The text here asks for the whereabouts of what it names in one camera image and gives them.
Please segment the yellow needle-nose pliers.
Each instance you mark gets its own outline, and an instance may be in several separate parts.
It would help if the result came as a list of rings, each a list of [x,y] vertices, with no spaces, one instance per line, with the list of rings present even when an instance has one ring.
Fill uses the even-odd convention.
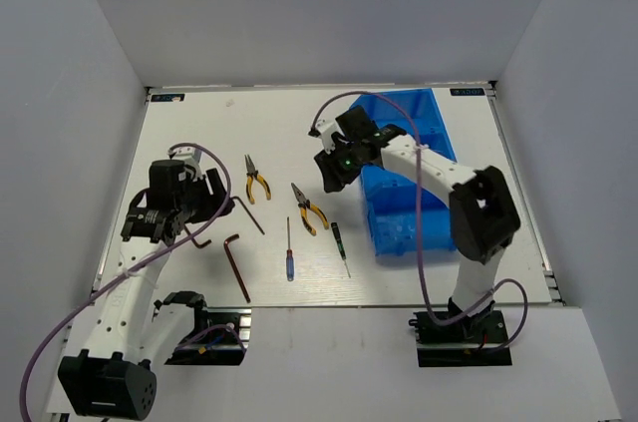
[[[328,221],[328,218],[325,216],[325,214],[316,205],[311,203],[310,200],[305,197],[304,193],[294,183],[291,184],[291,188],[297,200],[297,205],[300,211],[300,217],[304,228],[313,236],[317,234],[316,228],[310,223],[308,218],[308,214],[312,212],[319,217],[323,228],[329,229],[330,222]]]
[[[267,180],[259,173],[258,169],[256,168],[249,154],[246,154],[244,156],[244,161],[245,161],[246,177],[247,177],[245,191],[246,191],[246,195],[248,197],[249,202],[252,205],[255,204],[255,197],[253,194],[253,185],[255,183],[258,183],[260,186],[262,186],[265,192],[266,199],[270,201],[272,198],[272,193]]]

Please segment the black green precision screwdriver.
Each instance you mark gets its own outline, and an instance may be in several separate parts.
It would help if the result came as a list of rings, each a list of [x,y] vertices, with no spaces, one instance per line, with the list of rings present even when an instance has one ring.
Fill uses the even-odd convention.
[[[351,275],[351,271],[350,271],[349,266],[348,266],[347,255],[346,255],[345,247],[344,247],[344,244],[343,244],[343,239],[342,239],[342,235],[341,235],[341,232],[340,232],[340,228],[339,228],[338,224],[336,222],[334,222],[334,221],[330,223],[330,227],[331,227],[331,230],[332,230],[332,233],[333,233],[333,237],[334,237],[336,245],[337,245],[338,252],[339,252],[340,257],[341,257],[341,259],[342,259],[342,261],[344,263],[347,275],[348,275],[349,278],[351,278],[352,275]]]

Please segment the blue handled screwdriver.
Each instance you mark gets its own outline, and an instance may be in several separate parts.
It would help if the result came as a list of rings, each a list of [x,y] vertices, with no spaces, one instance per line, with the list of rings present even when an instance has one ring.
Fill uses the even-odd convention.
[[[286,277],[288,281],[294,280],[294,256],[291,248],[290,217],[286,220],[287,250],[286,250]]]

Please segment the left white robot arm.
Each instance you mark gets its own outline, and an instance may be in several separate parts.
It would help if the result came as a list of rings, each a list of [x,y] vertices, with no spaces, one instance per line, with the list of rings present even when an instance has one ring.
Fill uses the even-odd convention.
[[[203,171],[195,148],[152,162],[149,184],[129,204],[118,268],[87,341],[62,358],[58,379],[79,416],[143,421],[157,395],[153,368],[183,337],[204,338],[210,316],[186,302],[170,301],[151,317],[154,293],[172,246],[189,224],[232,210],[215,169]]]

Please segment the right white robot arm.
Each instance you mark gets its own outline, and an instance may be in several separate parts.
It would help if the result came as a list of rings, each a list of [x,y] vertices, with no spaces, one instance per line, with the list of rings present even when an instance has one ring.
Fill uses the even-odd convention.
[[[418,197],[430,193],[448,208],[460,264],[447,316],[431,320],[461,340],[476,339],[493,307],[500,261],[520,228],[502,171],[460,165],[397,125],[378,127],[360,106],[333,122],[315,119],[309,134],[323,145],[315,162],[325,192],[340,192],[363,168],[376,167],[410,180]]]

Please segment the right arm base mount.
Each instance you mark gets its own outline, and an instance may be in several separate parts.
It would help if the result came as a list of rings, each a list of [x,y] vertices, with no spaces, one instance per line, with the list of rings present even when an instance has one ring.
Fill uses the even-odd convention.
[[[470,328],[460,322],[438,326],[429,315],[415,312],[408,321],[416,336],[418,364],[421,368],[504,367],[512,365],[502,312],[492,310]]]

